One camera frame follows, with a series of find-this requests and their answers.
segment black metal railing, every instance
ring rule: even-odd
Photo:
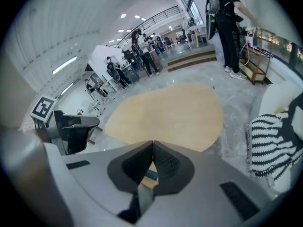
[[[178,6],[174,6],[172,8],[169,8],[167,10],[162,11],[161,13],[156,14],[155,16],[149,18],[148,20],[144,21],[143,23],[141,23],[139,26],[137,26],[136,28],[132,29],[131,32],[129,32],[126,36],[124,36],[124,38],[118,43],[118,46],[120,48],[122,48],[123,46],[125,46],[128,42],[131,41],[131,37],[132,37],[132,32],[135,29],[141,29],[142,31],[144,31],[145,29],[148,29],[149,27],[155,25],[156,23],[161,22],[162,20],[174,16],[176,14],[179,14],[180,10],[178,8]]]

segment fluorescent tube light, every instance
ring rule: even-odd
[[[56,74],[57,72],[59,72],[60,70],[62,70],[64,67],[66,67],[68,64],[71,64],[73,61],[77,60],[77,56],[71,58],[70,60],[68,60],[67,62],[63,63],[61,66],[59,66],[57,69],[55,69],[53,71],[53,74]]]
[[[61,95],[63,95],[74,83],[70,84],[62,93]]]

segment gray floor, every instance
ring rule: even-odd
[[[252,85],[248,80],[232,79],[224,71],[223,66],[216,61],[190,66],[173,72],[168,72],[164,68],[159,76],[141,78],[125,93],[117,96],[115,100],[106,105],[106,110],[100,118],[101,127],[105,127],[110,115],[121,102],[131,96],[179,83],[192,82],[199,83],[202,86],[214,87],[225,114],[222,134],[216,143],[208,149],[208,153],[222,158],[247,174],[245,163],[246,124],[252,104],[265,86],[261,84]],[[82,153],[104,151],[124,145],[125,143],[119,142],[101,132],[97,136],[96,144],[94,146],[89,144]]]

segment sofa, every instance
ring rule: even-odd
[[[302,95],[302,93],[303,88],[298,87],[295,83],[291,81],[283,81],[280,84],[268,85],[255,100],[250,113],[249,122],[252,122],[252,120],[256,119],[258,116],[265,114],[277,114],[279,110],[287,109],[290,103],[294,101],[294,99],[296,99],[299,95]],[[292,126],[294,129],[296,127],[295,133],[301,140],[303,140],[302,117],[303,111],[299,107],[297,107],[294,117],[292,119]],[[258,179],[258,181],[264,188],[270,188],[276,191],[277,193],[286,192],[295,185],[298,177],[300,176],[300,173],[302,172],[302,169],[303,157],[301,157],[297,163],[295,163],[290,169],[288,169],[289,172],[284,175],[283,180],[280,181],[279,184],[272,186],[268,183],[268,181],[262,181],[262,179]]]

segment striped blanket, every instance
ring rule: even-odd
[[[269,186],[279,192],[287,191],[290,168],[303,155],[303,142],[297,137],[288,110],[265,114],[250,122],[247,130],[248,171],[256,177],[265,177]]]

